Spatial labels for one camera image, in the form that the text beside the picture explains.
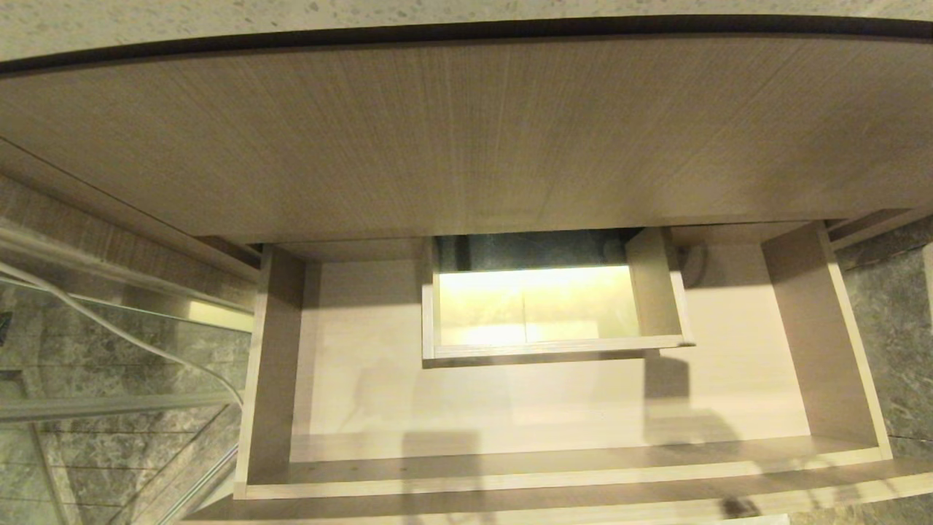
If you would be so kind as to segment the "light wooden vanity cabinet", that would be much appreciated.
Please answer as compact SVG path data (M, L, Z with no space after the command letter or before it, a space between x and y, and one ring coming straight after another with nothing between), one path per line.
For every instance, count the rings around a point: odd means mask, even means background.
M487 41L0 77L0 136L191 236L794 222L933 202L933 42Z

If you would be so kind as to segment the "speckled stone countertop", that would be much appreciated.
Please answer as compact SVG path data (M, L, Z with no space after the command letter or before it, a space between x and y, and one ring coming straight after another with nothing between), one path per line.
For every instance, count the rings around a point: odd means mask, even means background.
M933 36L933 0L0 0L0 71L313 44Z

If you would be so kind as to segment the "light wooden drawer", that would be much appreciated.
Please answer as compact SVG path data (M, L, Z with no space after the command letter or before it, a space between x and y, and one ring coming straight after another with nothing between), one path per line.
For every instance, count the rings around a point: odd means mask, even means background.
M822 222L267 245L183 525L684 525L933 494Z

